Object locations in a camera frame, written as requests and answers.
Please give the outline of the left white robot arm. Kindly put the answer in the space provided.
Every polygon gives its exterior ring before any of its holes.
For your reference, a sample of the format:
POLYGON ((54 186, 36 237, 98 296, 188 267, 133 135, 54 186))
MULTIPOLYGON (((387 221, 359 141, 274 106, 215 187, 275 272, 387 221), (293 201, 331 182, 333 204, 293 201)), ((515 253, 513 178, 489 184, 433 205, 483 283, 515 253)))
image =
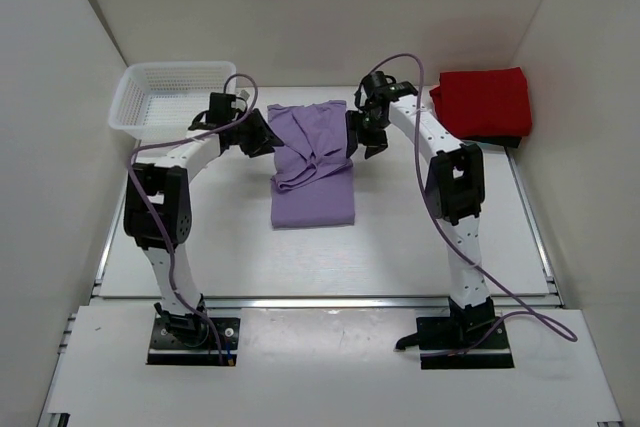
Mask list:
POLYGON ((155 305, 171 334, 188 345, 208 336, 204 297, 196 287, 186 253, 193 226, 190 184, 210 163, 237 146, 249 158, 272 154, 283 142, 249 94, 214 92, 180 140, 147 145, 166 153, 129 166, 123 227, 150 262, 161 294, 155 305))

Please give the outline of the purple t shirt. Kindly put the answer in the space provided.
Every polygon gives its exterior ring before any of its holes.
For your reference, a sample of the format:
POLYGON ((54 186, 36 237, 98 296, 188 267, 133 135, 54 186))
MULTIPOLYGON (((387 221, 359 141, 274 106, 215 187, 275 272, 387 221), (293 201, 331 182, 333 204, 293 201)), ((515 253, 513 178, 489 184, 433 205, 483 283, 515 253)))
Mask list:
POLYGON ((284 142, 274 154, 273 228, 341 227, 355 222, 346 111, 343 100, 267 107, 269 126, 284 142))

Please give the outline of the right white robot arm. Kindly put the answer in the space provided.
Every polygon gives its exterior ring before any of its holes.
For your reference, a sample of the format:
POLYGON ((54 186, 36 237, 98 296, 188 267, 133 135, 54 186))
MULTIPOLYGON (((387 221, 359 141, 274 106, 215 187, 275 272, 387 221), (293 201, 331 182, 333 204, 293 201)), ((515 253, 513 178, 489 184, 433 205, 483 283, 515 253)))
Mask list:
POLYGON ((495 317, 481 265, 479 220, 485 200, 484 157, 481 148, 451 134, 418 100, 410 82, 398 82, 382 71, 362 78, 354 110, 346 113, 347 155, 364 149, 369 159, 388 148, 386 129, 394 126, 409 138, 416 165, 428 164, 418 178, 427 212, 448 248, 451 274, 449 338, 471 347, 495 317))

